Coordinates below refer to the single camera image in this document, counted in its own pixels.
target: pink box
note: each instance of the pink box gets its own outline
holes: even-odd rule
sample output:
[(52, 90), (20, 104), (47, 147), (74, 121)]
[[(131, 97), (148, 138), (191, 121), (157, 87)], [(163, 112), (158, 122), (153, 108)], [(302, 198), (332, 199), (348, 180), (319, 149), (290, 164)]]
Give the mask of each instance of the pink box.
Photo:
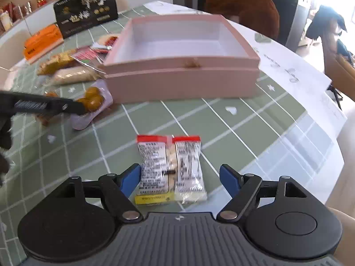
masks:
[(128, 21), (101, 67), (116, 103), (250, 97), (260, 58), (219, 15)]

